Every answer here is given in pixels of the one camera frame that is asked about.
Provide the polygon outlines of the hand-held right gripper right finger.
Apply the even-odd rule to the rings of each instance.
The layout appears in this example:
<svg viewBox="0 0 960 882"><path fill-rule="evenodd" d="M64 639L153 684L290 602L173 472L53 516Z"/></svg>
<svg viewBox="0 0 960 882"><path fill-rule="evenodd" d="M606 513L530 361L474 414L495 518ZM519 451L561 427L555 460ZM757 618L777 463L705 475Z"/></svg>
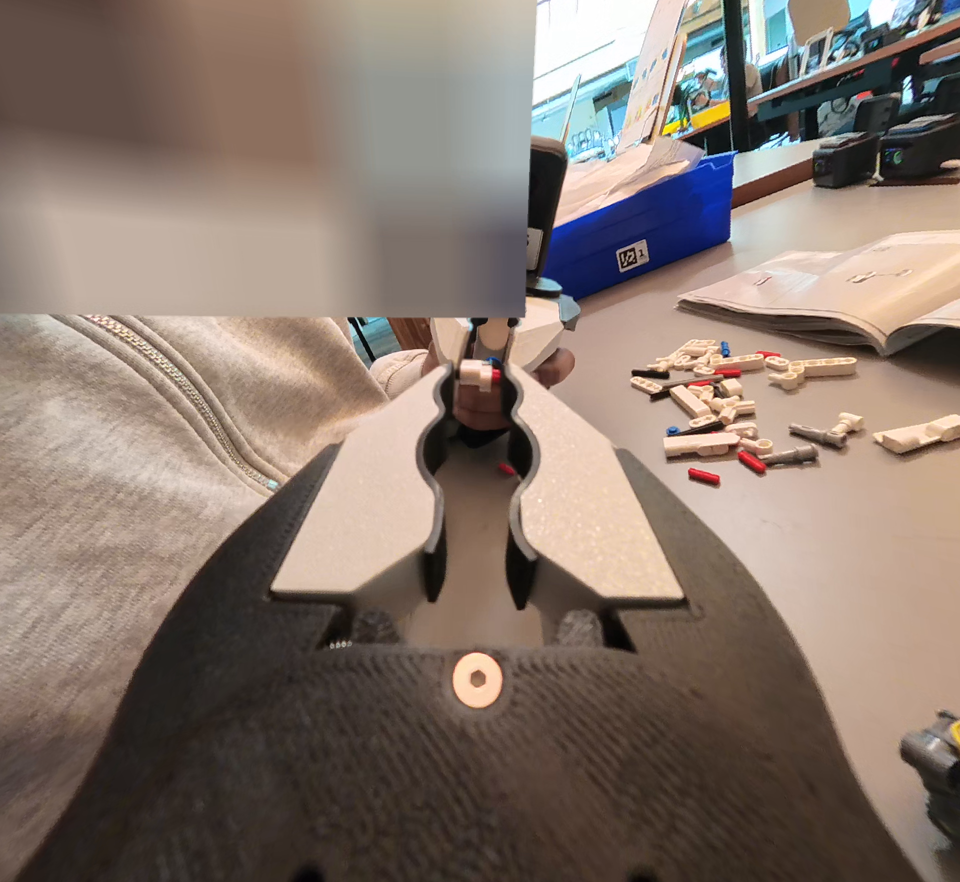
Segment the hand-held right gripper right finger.
<svg viewBox="0 0 960 882"><path fill-rule="evenodd" d="M629 454L516 365L505 366L510 497L506 578L544 623L571 610L678 609L684 589L627 472Z"/></svg>

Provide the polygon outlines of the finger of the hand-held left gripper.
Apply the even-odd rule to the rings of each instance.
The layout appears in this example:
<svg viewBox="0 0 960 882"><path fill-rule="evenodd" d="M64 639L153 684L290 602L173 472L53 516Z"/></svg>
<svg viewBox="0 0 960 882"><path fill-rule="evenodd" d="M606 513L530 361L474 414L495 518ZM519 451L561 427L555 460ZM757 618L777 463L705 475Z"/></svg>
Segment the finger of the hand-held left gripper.
<svg viewBox="0 0 960 882"><path fill-rule="evenodd" d="M463 317L432 317L431 346L437 363L452 367L455 376L460 375L463 360L469 357L469 345L473 335L473 323Z"/></svg>
<svg viewBox="0 0 960 882"><path fill-rule="evenodd" d="M558 348L564 327L559 300L527 300L510 329L509 365L534 372Z"/></svg>

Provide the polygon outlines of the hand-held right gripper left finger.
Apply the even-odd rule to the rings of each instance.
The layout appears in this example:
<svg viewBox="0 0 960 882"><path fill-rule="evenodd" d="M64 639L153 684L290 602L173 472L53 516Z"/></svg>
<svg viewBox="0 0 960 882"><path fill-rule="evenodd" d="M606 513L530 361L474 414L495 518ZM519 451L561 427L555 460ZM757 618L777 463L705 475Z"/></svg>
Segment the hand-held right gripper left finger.
<svg viewBox="0 0 960 882"><path fill-rule="evenodd" d="M453 370L437 368L344 440L270 586L395 619L435 603L447 571L444 494Z"/></svg>

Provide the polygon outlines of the small white lego assembly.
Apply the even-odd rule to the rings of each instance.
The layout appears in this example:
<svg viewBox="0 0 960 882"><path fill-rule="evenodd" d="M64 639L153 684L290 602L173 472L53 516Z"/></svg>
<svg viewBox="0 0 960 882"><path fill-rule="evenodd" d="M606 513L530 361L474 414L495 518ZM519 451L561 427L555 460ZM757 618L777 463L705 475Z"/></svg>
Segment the small white lego assembly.
<svg viewBox="0 0 960 882"><path fill-rule="evenodd" d="M464 359L458 373L459 388L489 395L499 391L502 381L502 362L497 357Z"/></svg>

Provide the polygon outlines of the person's left forearm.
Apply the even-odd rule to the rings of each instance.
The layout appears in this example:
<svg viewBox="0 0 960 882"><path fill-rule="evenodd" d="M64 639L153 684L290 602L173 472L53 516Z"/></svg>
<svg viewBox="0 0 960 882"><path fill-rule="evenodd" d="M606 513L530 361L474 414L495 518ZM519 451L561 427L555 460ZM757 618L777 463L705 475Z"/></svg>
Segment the person's left forearm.
<svg viewBox="0 0 960 882"><path fill-rule="evenodd" d="M399 350L374 360L369 372L388 399L393 400L423 376L427 349Z"/></svg>

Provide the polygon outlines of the pile of loose lego pieces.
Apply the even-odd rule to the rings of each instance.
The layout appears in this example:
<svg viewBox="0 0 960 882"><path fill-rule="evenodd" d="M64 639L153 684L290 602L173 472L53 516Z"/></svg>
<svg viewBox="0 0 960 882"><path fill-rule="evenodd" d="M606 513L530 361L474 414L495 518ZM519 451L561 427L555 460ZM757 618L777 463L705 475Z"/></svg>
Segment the pile of loose lego pieces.
<svg viewBox="0 0 960 882"><path fill-rule="evenodd" d="M747 396L747 389L760 384L761 375L769 387L787 394L815 381L857 373L858 359L853 356L790 359L769 350L735 355L725 340L693 338L647 367L633 369L630 386L650 401L672 401L687 419L664 431L667 461L735 456L741 466L763 476L770 468L793 465L761 462L762 454L779 451L773 440L762 436L756 421L758 403ZM788 429L787 433L797 442L795 446L836 450L792 435Z"/></svg>

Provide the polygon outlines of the grey lego connector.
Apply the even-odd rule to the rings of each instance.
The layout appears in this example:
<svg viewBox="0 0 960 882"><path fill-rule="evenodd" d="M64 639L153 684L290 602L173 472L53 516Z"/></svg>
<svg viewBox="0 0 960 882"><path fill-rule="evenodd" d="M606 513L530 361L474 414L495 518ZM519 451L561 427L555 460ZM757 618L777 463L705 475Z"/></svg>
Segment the grey lego connector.
<svg viewBox="0 0 960 882"><path fill-rule="evenodd" d="M807 440L811 443L841 450L847 447L851 435L863 430L864 424L864 416L843 411L839 413L836 423L829 429L821 429L793 422L789 424L788 432L792 436Z"/></svg>

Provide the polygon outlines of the long white lego panel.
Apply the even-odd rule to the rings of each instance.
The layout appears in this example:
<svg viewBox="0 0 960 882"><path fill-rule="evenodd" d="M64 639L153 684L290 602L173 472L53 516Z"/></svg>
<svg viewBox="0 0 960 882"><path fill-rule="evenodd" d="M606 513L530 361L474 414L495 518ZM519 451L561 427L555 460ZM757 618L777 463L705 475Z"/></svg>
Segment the long white lego panel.
<svg viewBox="0 0 960 882"><path fill-rule="evenodd" d="M875 432L872 439L895 455L906 455L930 446L948 444L959 439L959 414L952 413L928 422Z"/></svg>

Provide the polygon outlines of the lego airplane model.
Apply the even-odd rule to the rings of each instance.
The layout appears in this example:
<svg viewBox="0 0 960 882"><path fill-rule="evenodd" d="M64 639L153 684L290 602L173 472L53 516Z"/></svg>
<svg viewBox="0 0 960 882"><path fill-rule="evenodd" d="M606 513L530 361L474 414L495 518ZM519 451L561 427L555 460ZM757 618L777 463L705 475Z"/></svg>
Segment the lego airplane model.
<svg viewBox="0 0 960 882"><path fill-rule="evenodd" d="M954 844L959 842L959 718L940 710L934 722L906 733L900 758L917 773L926 792L930 822Z"/></svg>

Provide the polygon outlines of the white paper sheets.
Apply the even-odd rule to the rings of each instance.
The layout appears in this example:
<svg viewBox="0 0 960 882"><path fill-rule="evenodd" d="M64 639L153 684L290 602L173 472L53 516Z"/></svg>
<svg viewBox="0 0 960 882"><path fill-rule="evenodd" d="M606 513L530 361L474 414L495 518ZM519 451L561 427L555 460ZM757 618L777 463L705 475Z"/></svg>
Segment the white paper sheets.
<svg viewBox="0 0 960 882"><path fill-rule="evenodd" d="M702 147L661 136L631 146L608 161L570 165L560 193L555 228L676 177L694 168L704 154Z"/></svg>

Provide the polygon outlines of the blue plastic bin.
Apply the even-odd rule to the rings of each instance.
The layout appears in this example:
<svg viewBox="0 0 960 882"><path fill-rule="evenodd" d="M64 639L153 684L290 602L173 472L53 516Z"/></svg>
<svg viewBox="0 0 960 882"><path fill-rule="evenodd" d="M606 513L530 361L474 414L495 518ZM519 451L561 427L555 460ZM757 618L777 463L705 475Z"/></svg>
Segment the blue plastic bin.
<svg viewBox="0 0 960 882"><path fill-rule="evenodd" d="M734 152L557 225L544 275L575 300L726 244L731 233Z"/></svg>

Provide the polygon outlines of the grey zip hoodie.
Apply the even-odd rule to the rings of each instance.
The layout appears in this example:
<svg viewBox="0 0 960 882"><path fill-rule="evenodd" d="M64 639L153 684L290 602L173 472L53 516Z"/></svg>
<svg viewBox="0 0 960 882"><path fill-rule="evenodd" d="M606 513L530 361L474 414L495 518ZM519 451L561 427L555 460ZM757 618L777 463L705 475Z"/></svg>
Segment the grey zip hoodie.
<svg viewBox="0 0 960 882"><path fill-rule="evenodd" d="M386 403L344 320L3 314L1 860L90 768L198 569Z"/></svg>

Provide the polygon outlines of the black metal pole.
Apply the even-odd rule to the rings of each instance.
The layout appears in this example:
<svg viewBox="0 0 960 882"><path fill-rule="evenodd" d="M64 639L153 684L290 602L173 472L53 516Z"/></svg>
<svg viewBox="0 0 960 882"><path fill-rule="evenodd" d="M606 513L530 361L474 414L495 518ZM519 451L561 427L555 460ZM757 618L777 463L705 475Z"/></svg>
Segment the black metal pole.
<svg viewBox="0 0 960 882"><path fill-rule="evenodd" d="M742 0L722 0L730 144L734 151L750 150L750 122L743 45Z"/></svg>

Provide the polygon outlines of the open instruction booklet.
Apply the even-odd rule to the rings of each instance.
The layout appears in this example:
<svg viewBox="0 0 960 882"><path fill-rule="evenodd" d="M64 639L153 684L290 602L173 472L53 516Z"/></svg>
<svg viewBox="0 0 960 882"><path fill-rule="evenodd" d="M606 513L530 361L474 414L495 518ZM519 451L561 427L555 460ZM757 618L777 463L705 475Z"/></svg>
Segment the open instruction booklet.
<svg viewBox="0 0 960 882"><path fill-rule="evenodd" d="M681 294L679 311L891 356L959 326L959 233L897 233L847 251L786 251Z"/></svg>

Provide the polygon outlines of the long workbench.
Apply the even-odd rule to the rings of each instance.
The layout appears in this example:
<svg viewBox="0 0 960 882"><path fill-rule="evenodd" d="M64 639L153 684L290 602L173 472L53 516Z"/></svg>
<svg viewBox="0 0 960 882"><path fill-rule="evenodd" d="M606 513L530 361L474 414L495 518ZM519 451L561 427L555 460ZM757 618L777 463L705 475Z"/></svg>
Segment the long workbench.
<svg viewBox="0 0 960 882"><path fill-rule="evenodd" d="M888 46L777 86L750 99L748 108L764 122L797 113L801 140L817 139L820 135L818 108L822 104L864 92L900 91L903 79L919 68L921 54L953 41L958 33L959 14L953 13Z"/></svg>

